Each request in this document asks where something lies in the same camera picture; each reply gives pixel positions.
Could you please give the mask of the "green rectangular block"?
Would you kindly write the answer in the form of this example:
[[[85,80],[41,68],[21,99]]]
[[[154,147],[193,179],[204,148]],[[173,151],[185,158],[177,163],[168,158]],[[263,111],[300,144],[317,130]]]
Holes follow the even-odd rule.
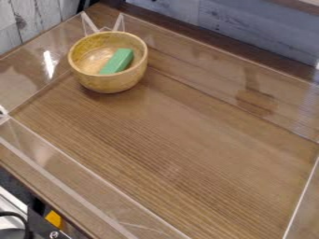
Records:
[[[122,71],[133,61],[133,50],[132,49],[117,49],[102,66],[98,74],[109,75]]]

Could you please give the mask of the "brown wooden bowl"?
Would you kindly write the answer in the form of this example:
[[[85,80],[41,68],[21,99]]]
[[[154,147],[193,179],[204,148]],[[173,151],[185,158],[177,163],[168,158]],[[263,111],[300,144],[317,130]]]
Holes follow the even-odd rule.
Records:
[[[118,49],[130,49],[133,59],[116,73],[101,74]],[[130,89],[141,80],[148,62],[144,41],[126,32],[98,32],[81,38],[70,47],[66,60],[80,84],[100,93]]]

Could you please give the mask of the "yellow label block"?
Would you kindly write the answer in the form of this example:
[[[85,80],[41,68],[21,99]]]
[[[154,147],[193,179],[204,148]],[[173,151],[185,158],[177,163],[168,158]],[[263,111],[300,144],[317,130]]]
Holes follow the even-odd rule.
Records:
[[[53,211],[50,210],[45,216],[45,220],[57,228],[57,229],[62,229],[64,228],[64,221],[61,216]]]

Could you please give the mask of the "black device with screw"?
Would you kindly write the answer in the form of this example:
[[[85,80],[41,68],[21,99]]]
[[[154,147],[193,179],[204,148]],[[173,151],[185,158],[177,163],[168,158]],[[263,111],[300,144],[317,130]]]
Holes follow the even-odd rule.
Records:
[[[58,229],[30,207],[28,208],[28,225],[44,239],[89,239],[68,222],[64,222],[62,228]]]

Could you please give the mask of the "clear acrylic tray wall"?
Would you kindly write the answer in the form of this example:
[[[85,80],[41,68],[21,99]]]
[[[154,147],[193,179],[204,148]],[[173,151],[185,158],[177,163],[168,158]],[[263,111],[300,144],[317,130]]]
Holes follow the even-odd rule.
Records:
[[[92,239],[190,239],[12,118],[0,120],[0,166]]]

